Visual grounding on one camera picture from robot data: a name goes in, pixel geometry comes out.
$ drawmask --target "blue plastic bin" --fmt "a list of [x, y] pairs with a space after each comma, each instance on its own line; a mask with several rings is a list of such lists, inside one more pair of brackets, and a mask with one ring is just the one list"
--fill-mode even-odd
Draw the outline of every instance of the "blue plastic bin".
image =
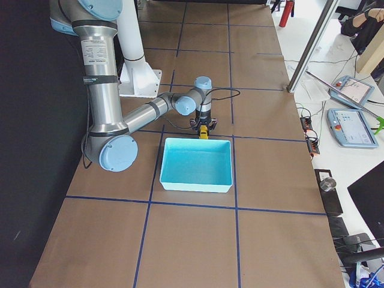
[[233, 184], [230, 142], [167, 138], [160, 182], [165, 190], [228, 192]]

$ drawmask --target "red fire extinguisher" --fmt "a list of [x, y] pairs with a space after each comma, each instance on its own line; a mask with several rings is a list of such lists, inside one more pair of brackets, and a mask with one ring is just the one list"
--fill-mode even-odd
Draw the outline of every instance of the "red fire extinguisher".
[[284, 7], [283, 15], [280, 20], [280, 27], [285, 27], [288, 21], [289, 14], [292, 12], [293, 5], [295, 0], [287, 0], [286, 6]]

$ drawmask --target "label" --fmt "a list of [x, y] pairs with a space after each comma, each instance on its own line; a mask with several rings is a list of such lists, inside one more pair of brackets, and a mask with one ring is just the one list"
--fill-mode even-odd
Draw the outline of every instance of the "label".
[[83, 40], [84, 65], [108, 64], [107, 43], [105, 40]]

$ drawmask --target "yellow object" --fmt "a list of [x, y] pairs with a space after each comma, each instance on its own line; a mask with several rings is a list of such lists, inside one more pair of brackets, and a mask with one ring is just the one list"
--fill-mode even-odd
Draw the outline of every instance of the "yellow object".
[[200, 139], [208, 139], [208, 128], [205, 125], [200, 127]]

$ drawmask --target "black wall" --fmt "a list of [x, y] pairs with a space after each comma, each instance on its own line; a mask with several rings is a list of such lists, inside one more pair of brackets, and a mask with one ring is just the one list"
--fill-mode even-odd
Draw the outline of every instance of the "black wall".
[[49, 1], [1, 6], [0, 287], [12, 288], [28, 286], [79, 162], [86, 93]]

